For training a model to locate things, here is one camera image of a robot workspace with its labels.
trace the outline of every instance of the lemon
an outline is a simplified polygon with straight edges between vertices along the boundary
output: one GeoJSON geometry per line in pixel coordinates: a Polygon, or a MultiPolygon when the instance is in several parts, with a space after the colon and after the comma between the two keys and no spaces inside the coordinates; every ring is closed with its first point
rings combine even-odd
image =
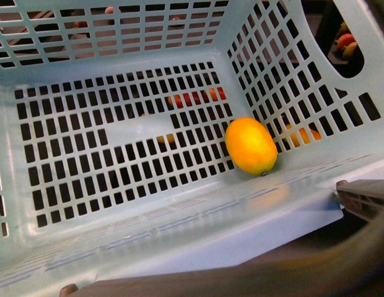
{"type": "Polygon", "coordinates": [[[277,150],[265,127],[252,118],[239,118],[230,123],[225,143],[233,162],[240,169],[255,175],[272,170],[277,150]]]}

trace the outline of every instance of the plastic basket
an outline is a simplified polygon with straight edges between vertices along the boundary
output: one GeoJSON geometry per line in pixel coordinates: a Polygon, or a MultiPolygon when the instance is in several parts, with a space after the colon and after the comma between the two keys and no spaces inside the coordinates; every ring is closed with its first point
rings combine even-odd
{"type": "Polygon", "coordinates": [[[351,79],[295,0],[0,6],[0,296],[236,265],[340,219],[336,181],[384,177],[384,37],[335,2],[351,79]],[[274,137],[267,176],[226,151],[241,116],[274,137]]]}

